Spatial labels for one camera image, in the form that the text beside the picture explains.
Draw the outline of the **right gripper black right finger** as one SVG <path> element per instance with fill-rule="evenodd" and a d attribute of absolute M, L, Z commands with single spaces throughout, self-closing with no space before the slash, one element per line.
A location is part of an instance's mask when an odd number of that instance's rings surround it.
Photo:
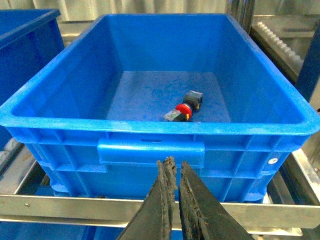
<path fill-rule="evenodd" d="M 252 240 L 220 204 L 192 167 L 183 161 L 179 182 L 179 214 L 185 240 Z"/>

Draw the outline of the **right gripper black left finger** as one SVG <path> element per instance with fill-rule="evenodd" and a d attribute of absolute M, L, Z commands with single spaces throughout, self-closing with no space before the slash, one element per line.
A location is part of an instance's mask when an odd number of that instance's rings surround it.
<path fill-rule="evenodd" d="M 119 240 L 170 240 L 177 187 L 173 156 L 158 160 L 157 177 L 141 207 L 118 236 Z"/>

